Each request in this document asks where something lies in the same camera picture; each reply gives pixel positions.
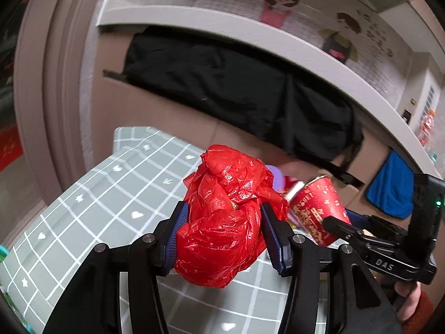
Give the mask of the person's right hand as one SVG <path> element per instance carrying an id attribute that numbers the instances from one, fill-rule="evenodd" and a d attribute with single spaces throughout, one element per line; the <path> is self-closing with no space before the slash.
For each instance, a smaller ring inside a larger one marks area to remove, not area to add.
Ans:
<path id="1" fill-rule="evenodd" d="M 419 304 L 422 293 L 420 282 L 407 283 L 398 281 L 394 285 L 396 293 L 405 298 L 404 304 L 397 312 L 397 318 L 400 322 L 410 319 Z"/>

